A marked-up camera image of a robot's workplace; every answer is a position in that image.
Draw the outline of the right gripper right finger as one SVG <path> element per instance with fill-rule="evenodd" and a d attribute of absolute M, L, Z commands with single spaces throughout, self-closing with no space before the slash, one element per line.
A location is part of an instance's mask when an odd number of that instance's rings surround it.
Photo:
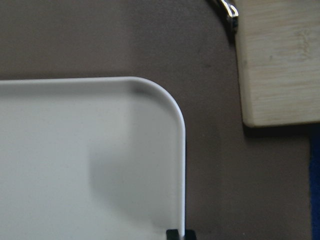
<path fill-rule="evenodd" d="M 186 229 L 185 240 L 197 240 L 196 232 L 192 229 Z"/>

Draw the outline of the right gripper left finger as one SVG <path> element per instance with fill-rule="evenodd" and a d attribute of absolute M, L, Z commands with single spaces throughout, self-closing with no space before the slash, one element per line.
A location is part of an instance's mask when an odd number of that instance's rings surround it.
<path fill-rule="evenodd" d="M 180 234 L 177 229 L 168 229 L 166 231 L 167 240 L 180 240 Z"/>

